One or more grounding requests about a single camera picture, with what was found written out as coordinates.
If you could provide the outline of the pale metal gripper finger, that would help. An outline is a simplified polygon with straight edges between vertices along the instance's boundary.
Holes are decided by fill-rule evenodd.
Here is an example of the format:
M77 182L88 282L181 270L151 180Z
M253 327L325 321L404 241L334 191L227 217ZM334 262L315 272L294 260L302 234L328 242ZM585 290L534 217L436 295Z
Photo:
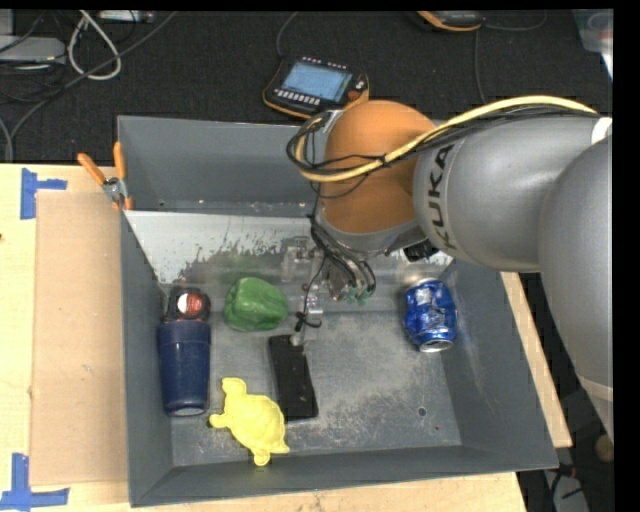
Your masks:
M300 347L309 341L315 331L322 326L322 318L323 309L319 299L315 295L306 297L301 308L295 314L291 344Z
M288 238L283 241L281 256L280 277L284 283L290 283L311 271L315 245L310 237Z

